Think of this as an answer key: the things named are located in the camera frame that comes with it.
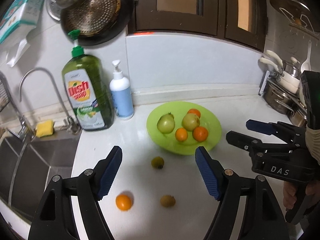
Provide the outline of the right hand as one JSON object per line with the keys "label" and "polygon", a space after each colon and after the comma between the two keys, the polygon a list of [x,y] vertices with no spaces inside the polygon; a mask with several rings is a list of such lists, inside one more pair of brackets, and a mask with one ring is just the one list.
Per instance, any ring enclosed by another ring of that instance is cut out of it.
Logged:
{"label": "right hand", "polygon": [[[294,207],[294,204],[297,200],[296,191],[297,191],[297,189],[296,189],[295,185],[293,185],[292,183],[289,183],[287,181],[284,182],[284,185],[283,185],[283,205],[287,209],[291,210]],[[319,202],[319,199],[320,199],[319,193],[320,193],[320,183],[318,180],[313,181],[306,186],[305,194],[307,196],[311,196],[309,207],[312,207]]]}

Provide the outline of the knit sleeve forearm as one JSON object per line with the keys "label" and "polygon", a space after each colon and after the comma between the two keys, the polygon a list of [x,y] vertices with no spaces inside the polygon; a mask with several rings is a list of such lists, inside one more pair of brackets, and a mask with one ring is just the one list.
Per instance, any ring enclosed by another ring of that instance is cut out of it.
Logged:
{"label": "knit sleeve forearm", "polygon": [[320,163],[320,130],[306,127],[305,143],[313,158]]}

